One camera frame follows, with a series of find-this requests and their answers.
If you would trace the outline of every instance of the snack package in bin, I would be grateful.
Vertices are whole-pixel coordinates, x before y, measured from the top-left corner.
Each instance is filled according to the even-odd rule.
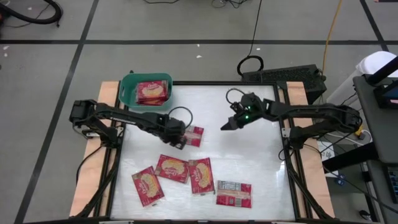
[[[136,186],[143,207],[164,197],[162,187],[152,166],[132,175],[132,181]]]
[[[211,172],[210,158],[189,160],[189,173],[193,194],[214,192],[213,174]]]
[[[219,180],[217,181],[216,204],[251,208],[251,190],[251,184]]]
[[[142,105],[162,105],[169,94],[167,80],[141,82],[136,87],[136,103]]]
[[[187,139],[187,144],[190,146],[200,147],[201,139],[203,136],[204,128],[189,126],[185,130],[184,138]]]
[[[155,175],[185,184],[189,176],[188,162],[170,156],[160,155]]]

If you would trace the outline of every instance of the white tabletop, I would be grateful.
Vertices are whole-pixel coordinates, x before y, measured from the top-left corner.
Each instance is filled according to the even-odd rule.
[[[225,99],[232,87],[275,100],[272,86],[173,86],[173,107],[186,106],[193,125],[205,129],[200,147],[181,151],[159,138],[127,125],[111,211],[113,219],[144,220],[294,220],[285,165],[278,159],[282,149],[278,122],[258,120],[236,131],[220,131],[234,115]],[[231,101],[241,93],[232,91]],[[183,109],[174,118],[189,122]],[[192,195],[190,180],[181,184],[159,177],[165,197],[156,206],[142,207],[131,176],[156,167],[161,154],[183,160],[210,157],[215,183],[228,180],[252,184],[252,208],[216,205],[215,195]]]

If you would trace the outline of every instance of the teal plastic bin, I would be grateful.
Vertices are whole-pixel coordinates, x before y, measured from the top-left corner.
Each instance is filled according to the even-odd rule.
[[[138,105],[136,103],[136,86],[140,82],[149,82],[157,80],[167,80],[169,81],[169,98],[160,106],[147,106]],[[119,89],[119,100],[131,109],[157,109],[166,110],[170,108],[172,101],[172,88],[173,79],[169,74],[166,73],[130,73],[126,75],[122,82],[120,83]]]

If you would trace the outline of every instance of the gray floor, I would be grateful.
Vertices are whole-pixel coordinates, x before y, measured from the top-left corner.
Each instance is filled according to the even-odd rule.
[[[16,220],[39,153],[47,149],[30,205],[26,213],[21,210],[19,218],[36,222],[68,217],[75,171],[85,148],[85,140],[72,131],[67,120],[73,100],[95,99],[102,81],[120,80],[131,69],[166,72],[175,80],[239,80],[236,66],[249,52],[250,45],[245,40],[252,38],[259,5],[257,0],[249,0],[239,9],[230,5],[215,9],[211,0],[152,5],[141,0],[58,2],[65,12],[59,28],[55,24],[32,24],[0,30],[3,223]],[[397,43],[398,4],[365,2],[382,38],[387,44]],[[313,40],[326,40],[337,4],[337,0],[263,0],[256,40],[267,41],[256,44],[253,54],[263,57],[266,69],[311,63],[322,67],[323,42]],[[11,0],[9,5],[32,17],[45,6],[41,0]],[[94,12],[93,17],[89,16],[90,11]],[[42,17],[52,13],[49,8]],[[13,17],[6,21],[9,26],[21,24],[24,22]],[[328,91],[324,98],[354,71],[362,58],[382,50],[386,44],[377,39],[360,0],[343,1],[331,39],[325,69]],[[131,41],[98,44],[86,40]],[[181,44],[168,40],[193,41]],[[231,44],[228,40],[237,41]],[[398,45],[387,47],[398,54]],[[251,71],[257,67],[255,62],[248,62],[243,69]],[[64,83],[69,89],[64,91],[67,94],[63,104],[60,96]],[[46,136],[51,141],[45,142]],[[348,198],[350,203],[336,197]],[[355,198],[332,195],[336,214],[356,220],[355,211],[363,209],[363,202]]]

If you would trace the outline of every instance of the yellow cable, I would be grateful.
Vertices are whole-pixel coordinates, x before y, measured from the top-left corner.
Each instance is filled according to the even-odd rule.
[[[323,52],[322,75],[324,75],[324,73],[325,73],[326,55],[327,55],[327,52],[328,52],[328,45],[329,45],[329,40],[330,40],[331,32],[333,31],[333,28],[334,28],[334,26],[335,26],[336,18],[337,18],[338,13],[340,12],[340,8],[341,8],[341,3],[342,3],[342,2],[343,2],[343,0],[340,0],[340,1],[338,2],[337,10],[336,10],[335,16],[334,16],[334,18],[333,18],[333,22],[331,22],[331,26],[330,26],[328,38],[327,38],[327,40],[326,40],[325,51]]]

